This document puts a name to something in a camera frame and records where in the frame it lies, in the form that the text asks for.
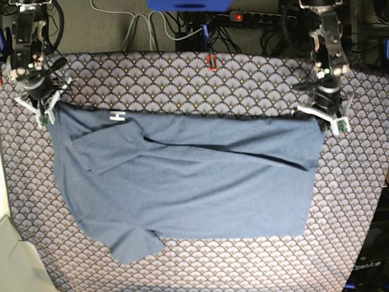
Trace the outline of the blue grey T-shirt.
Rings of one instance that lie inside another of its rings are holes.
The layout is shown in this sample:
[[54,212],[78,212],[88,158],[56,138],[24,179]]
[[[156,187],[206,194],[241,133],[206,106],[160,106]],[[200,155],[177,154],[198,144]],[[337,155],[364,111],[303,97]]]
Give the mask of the blue grey T-shirt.
[[81,109],[48,127],[75,222],[120,263],[163,238],[301,235],[324,132],[314,118],[232,119]]

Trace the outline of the fan patterned table cloth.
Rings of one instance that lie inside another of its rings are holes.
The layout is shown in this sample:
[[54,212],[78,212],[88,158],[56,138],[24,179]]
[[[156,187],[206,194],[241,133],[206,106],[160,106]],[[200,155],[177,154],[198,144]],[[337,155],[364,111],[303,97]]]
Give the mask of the fan patterned table cloth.
[[[79,106],[182,114],[274,116],[307,99],[292,85],[300,60],[202,53],[71,54],[60,71],[74,83],[63,100]],[[351,132],[327,134],[303,235],[231,240],[165,239],[163,252],[117,263],[75,223],[52,176],[46,129],[1,86],[1,142],[11,216],[60,291],[341,291],[367,237],[388,172],[388,75],[355,69]]]

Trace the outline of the red black clamp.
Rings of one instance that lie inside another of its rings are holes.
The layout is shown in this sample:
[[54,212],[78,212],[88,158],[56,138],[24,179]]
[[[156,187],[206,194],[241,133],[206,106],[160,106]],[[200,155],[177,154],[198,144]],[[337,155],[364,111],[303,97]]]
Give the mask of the red black clamp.
[[207,66],[210,71],[217,70],[217,58],[216,54],[208,54],[207,55]]

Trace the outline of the black power strip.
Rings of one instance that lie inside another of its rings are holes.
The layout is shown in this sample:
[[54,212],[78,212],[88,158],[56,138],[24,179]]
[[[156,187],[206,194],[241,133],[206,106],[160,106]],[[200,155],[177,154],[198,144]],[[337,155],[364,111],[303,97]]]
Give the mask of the black power strip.
[[275,24],[281,25],[282,16],[273,13],[237,12],[229,13],[231,22],[244,24]]

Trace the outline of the blue box overhead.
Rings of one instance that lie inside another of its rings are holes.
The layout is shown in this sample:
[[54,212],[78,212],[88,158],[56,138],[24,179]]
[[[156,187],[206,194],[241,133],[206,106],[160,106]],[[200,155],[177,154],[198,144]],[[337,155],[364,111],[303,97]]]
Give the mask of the blue box overhead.
[[160,12],[225,12],[232,0],[147,0],[148,7]]

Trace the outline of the black OpenArm base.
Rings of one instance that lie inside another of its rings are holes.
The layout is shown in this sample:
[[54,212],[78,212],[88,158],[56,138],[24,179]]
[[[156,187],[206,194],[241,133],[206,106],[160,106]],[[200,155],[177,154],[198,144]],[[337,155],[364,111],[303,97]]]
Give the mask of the black OpenArm base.
[[384,187],[367,237],[343,291],[388,291],[388,187]]

